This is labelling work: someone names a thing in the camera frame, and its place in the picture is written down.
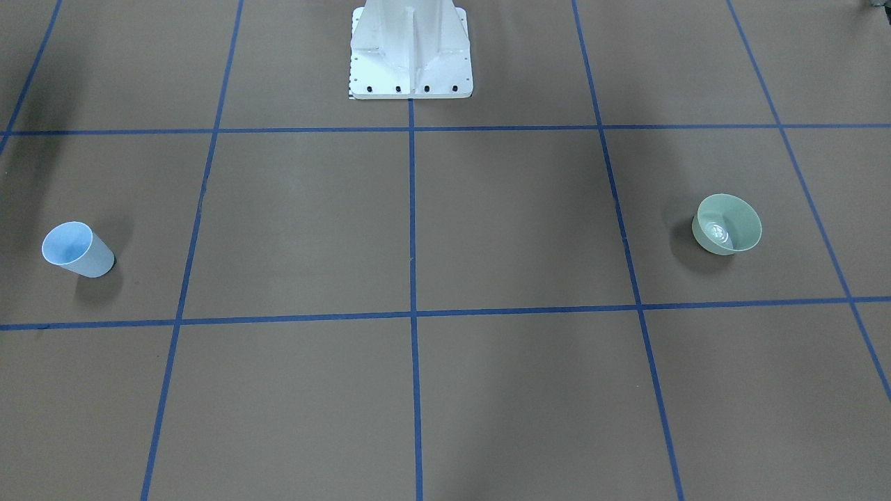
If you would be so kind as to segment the pale green bowl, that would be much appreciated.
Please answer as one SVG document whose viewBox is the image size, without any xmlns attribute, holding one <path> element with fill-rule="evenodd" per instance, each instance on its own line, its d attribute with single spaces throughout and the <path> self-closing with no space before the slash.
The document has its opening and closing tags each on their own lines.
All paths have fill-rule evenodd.
<svg viewBox="0 0 891 501">
<path fill-rule="evenodd" d="M 747 202 L 731 194 L 717 193 L 701 200 L 691 221 L 691 230 L 705 251 L 728 256 L 756 247 L 762 238 L 763 225 Z"/>
</svg>

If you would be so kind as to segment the light blue plastic cup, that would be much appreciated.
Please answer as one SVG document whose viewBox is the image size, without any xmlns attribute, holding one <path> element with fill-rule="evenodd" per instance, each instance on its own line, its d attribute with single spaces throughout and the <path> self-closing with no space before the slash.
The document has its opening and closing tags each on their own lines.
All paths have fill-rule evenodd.
<svg viewBox="0 0 891 501">
<path fill-rule="evenodd" d="M 42 240 L 41 253 L 51 265 L 88 278 L 106 275 L 116 262 L 108 245 L 79 221 L 55 226 Z"/>
</svg>

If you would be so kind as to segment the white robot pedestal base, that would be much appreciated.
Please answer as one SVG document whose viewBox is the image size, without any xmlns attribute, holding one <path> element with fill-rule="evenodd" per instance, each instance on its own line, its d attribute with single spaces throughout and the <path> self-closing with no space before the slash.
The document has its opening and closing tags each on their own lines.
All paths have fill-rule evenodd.
<svg viewBox="0 0 891 501">
<path fill-rule="evenodd" d="M 352 12 L 348 95 L 354 100 L 469 98 L 470 28 L 452 1 L 367 1 Z"/>
</svg>

